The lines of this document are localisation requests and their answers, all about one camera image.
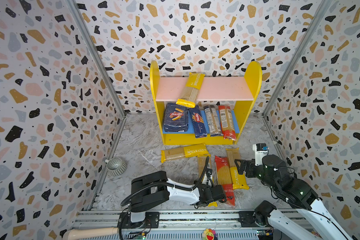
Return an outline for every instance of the pink shelf board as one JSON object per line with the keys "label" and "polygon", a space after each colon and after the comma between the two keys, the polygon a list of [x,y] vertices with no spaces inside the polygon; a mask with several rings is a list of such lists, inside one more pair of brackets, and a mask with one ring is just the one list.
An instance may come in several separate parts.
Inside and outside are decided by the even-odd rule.
{"label": "pink shelf board", "polygon": [[[161,78],[156,101],[177,101],[187,77]],[[253,101],[244,77],[205,77],[197,101]]]}

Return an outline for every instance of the beige handle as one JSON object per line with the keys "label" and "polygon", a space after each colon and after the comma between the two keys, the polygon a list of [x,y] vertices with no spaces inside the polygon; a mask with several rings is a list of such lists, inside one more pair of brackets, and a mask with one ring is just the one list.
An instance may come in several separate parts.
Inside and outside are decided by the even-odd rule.
{"label": "beige handle", "polygon": [[63,235],[62,240],[78,240],[82,238],[101,237],[118,233],[118,227],[95,228],[88,230],[72,229]]}

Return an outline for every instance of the blue shelf board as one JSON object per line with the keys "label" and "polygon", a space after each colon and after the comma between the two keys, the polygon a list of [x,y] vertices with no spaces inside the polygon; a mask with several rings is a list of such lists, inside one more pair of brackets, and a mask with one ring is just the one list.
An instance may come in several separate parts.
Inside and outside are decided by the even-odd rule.
{"label": "blue shelf board", "polygon": [[[203,117],[206,132],[207,132],[207,134],[209,134],[209,127],[206,122],[205,112],[204,112],[204,110],[201,110],[200,112]],[[220,113],[219,113],[218,109],[216,109],[216,112],[217,112],[217,117],[219,119],[219,125],[220,125]],[[233,110],[231,110],[231,112],[232,112],[232,118],[233,118],[233,125],[235,126],[235,133],[238,134],[240,132],[240,129],[239,129],[239,125],[237,124],[237,121],[236,121],[235,112]],[[189,110],[188,110],[188,130],[186,132],[166,132],[163,128],[163,134],[195,134],[195,131],[193,130],[191,113],[189,112]]]}

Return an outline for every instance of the red pasta package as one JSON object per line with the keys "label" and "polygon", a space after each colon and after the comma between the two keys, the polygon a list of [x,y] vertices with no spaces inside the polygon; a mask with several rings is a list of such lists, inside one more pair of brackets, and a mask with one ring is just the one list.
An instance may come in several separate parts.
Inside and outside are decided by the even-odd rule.
{"label": "red pasta package", "polygon": [[235,195],[233,194],[233,186],[231,173],[229,170],[228,159],[226,157],[215,156],[217,181],[223,186],[227,197],[226,203],[231,207],[235,207]]}
{"label": "red pasta package", "polygon": [[221,131],[224,139],[232,139],[236,141],[235,126],[233,125],[233,118],[230,106],[219,106]]}

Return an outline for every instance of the spaghetti package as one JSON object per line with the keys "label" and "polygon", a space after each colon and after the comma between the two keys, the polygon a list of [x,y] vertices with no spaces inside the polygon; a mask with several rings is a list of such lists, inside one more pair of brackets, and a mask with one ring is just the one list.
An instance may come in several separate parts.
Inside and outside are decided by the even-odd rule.
{"label": "spaghetti package", "polygon": [[[212,177],[212,166],[211,166],[211,155],[210,154],[197,156],[197,165],[198,165],[198,170],[199,170],[198,176],[200,176],[203,172],[206,157],[209,157],[209,161],[208,161],[206,173],[204,174],[202,184],[210,185],[211,187],[213,187],[213,177]],[[208,207],[217,207],[217,203],[211,202],[210,204],[208,204]]]}
{"label": "spaghetti package", "polygon": [[195,137],[206,137],[206,128],[204,125],[204,120],[199,109],[199,105],[196,105],[195,108],[190,108],[189,112],[191,113],[191,119],[193,124],[193,130],[195,132]]}
{"label": "spaghetti package", "polygon": [[235,207],[235,195],[233,194],[233,186],[231,174],[229,170],[228,160],[226,157],[215,156],[217,181],[223,186],[225,195],[227,196],[227,204]]}
{"label": "spaghetti package", "polygon": [[167,103],[164,113],[164,131],[185,132],[188,130],[187,108],[174,103]]}
{"label": "spaghetti package", "polygon": [[161,151],[161,162],[169,160],[177,160],[187,157],[195,157],[197,155],[209,154],[206,150],[205,143],[199,143],[191,146],[177,147]]}
{"label": "spaghetti package", "polygon": [[219,118],[217,117],[215,106],[208,105],[204,107],[206,122],[208,123],[209,133],[211,137],[222,136]]}
{"label": "spaghetti package", "polygon": [[221,130],[224,139],[232,139],[236,141],[235,126],[233,125],[233,118],[231,108],[229,106],[219,106]]}
{"label": "spaghetti package", "polygon": [[227,151],[233,189],[250,189],[250,187],[247,185],[245,175],[239,175],[235,164],[235,159],[241,159],[239,148],[226,148],[225,150]]}
{"label": "spaghetti package", "polygon": [[194,108],[196,106],[196,98],[202,87],[205,74],[189,73],[187,84],[181,93],[181,97],[177,99],[176,104],[185,106],[187,108]]}

